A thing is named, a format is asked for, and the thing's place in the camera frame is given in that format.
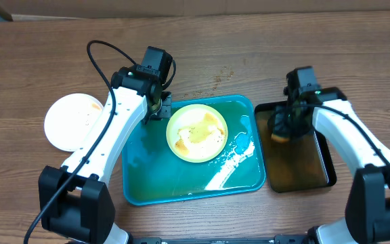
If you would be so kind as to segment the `light green plate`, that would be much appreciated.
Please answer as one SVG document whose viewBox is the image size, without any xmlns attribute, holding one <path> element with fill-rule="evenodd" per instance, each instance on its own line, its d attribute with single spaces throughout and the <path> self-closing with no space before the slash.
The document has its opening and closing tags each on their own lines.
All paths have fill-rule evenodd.
<svg viewBox="0 0 390 244">
<path fill-rule="evenodd" d="M 225 148 L 228 125 L 223 116 L 205 104 L 177 109 L 167 124 L 166 139 L 171 151 L 190 163 L 204 163 Z"/>
</svg>

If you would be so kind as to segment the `green yellow sponge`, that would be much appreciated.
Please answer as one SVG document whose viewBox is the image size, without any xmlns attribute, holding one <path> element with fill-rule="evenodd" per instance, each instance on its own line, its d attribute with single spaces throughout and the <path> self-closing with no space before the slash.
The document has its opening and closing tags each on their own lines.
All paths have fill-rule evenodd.
<svg viewBox="0 0 390 244">
<path fill-rule="evenodd" d="M 290 141 L 290 134 L 272 132 L 271 139 L 277 143 L 286 143 Z"/>
</svg>

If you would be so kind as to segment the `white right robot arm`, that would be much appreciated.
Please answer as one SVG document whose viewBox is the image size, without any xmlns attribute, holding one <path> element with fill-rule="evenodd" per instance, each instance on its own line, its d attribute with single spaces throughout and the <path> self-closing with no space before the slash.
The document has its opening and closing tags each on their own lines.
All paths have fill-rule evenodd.
<svg viewBox="0 0 390 244">
<path fill-rule="evenodd" d="M 272 139 L 286 142 L 316 131 L 353 177 L 344 217 L 310 229 L 307 243 L 390 241 L 390 149 L 362 123 L 340 89 L 288 89 L 286 95 L 286 106 L 267 122 Z"/>
</svg>

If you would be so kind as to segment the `white plate with sauce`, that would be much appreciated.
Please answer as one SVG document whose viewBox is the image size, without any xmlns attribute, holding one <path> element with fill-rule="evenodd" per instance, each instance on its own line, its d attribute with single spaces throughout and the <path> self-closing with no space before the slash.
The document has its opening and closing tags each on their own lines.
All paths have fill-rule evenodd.
<svg viewBox="0 0 390 244">
<path fill-rule="evenodd" d="M 88 94 L 69 94 L 47 111 L 44 132 L 56 148 L 74 152 L 85 139 L 103 110 L 103 105 Z"/>
</svg>

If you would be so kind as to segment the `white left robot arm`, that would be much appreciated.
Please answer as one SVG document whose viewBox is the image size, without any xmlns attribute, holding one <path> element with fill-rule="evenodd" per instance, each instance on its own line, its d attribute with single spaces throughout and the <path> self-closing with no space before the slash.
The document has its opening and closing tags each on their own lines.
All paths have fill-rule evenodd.
<svg viewBox="0 0 390 244">
<path fill-rule="evenodd" d="M 170 117 L 169 67 L 123 67 L 107 81 L 106 105 L 80 146 L 59 168 L 39 176 L 41 212 L 35 222 L 45 230 L 80 243 L 129 243 L 115 222 L 108 185 L 116 161 L 138 123 Z"/>
</svg>

